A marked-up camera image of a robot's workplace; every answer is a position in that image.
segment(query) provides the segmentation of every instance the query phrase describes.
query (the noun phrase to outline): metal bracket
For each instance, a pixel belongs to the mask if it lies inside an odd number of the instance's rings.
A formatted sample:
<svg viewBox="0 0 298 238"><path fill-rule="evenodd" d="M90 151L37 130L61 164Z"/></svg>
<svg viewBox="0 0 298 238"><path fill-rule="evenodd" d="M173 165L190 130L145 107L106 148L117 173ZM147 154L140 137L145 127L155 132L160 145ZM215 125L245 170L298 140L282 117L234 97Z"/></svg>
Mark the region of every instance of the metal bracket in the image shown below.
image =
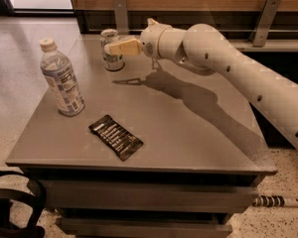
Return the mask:
<svg viewBox="0 0 298 238"><path fill-rule="evenodd" d="M257 26L250 39L254 47L264 47L271 24L275 18L281 0L266 0L265 6L259 17Z"/></svg>
<svg viewBox="0 0 298 238"><path fill-rule="evenodd" d="M113 0L116 29L121 35L129 34L127 0Z"/></svg>

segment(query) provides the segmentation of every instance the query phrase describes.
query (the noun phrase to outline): black snack packet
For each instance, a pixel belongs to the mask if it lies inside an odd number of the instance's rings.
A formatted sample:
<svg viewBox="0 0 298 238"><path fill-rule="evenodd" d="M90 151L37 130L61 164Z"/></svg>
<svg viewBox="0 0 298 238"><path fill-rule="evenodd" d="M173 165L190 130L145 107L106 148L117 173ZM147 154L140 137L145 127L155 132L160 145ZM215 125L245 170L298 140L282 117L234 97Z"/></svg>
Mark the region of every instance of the black snack packet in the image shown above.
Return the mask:
<svg viewBox="0 0 298 238"><path fill-rule="evenodd" d="M97 135L113 150L121 161L127 160L143 145L140 139L124 129L109 115L100 118L88 128L92 134Z"/></svg>

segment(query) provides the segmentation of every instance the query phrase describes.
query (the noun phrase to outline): bottle label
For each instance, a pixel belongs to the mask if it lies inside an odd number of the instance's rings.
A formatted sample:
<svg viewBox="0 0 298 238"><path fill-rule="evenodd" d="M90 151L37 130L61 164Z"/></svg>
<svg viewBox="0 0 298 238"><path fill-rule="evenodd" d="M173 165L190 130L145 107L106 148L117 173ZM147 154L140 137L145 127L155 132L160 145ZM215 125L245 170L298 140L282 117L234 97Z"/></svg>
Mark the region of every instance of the bottle label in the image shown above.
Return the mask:
<svg viewBox="0 0 298 238"><path fill-rule="evenodd" d="M67 115L74 115L83 108L83 100L80 95L75 73L71 62L63 68L55 69L48 67L43 74L54 94L54 98L60 111Z"/></svg>

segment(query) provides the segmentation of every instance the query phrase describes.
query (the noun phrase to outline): gray tabletop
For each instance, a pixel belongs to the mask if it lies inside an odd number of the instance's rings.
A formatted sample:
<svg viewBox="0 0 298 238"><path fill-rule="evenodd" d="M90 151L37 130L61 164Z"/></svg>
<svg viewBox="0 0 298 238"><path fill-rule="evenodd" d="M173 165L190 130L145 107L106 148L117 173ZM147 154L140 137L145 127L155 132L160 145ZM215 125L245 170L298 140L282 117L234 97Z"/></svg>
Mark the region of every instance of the gray tabletop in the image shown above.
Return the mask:
<svg viewBox="0 0 298 238"><path fill-rule="evenodd" d="M217 73L197 75L168 60L125 58L103 68L98 37L70 53L85 100L76 117L48 90L6 163L18 167L273 174L276 168L248 101ZM120 161L88 126L109 114L144 145Z"/></svg>

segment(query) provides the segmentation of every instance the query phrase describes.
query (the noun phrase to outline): drawer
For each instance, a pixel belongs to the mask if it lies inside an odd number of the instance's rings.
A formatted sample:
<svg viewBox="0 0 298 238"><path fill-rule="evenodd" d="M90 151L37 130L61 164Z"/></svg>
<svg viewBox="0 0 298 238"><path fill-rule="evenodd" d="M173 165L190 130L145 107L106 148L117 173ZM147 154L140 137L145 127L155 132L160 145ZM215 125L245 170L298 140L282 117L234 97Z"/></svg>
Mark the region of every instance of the drawer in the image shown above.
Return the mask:
<svg viewBox="0 0 298 238"><path fill-rule="evenodd" d="M231 226L219 225L214 214L195 213L94 211L92 218L60 218L57 225L81 238L222 238L231 233Z"/></svg>
<svg viewBox="0 0 298 238"><path fill-rule="evenodd" d="M119 210L244 212L257 198L253 187L115 181L41 180L47 207Z"/></svg>

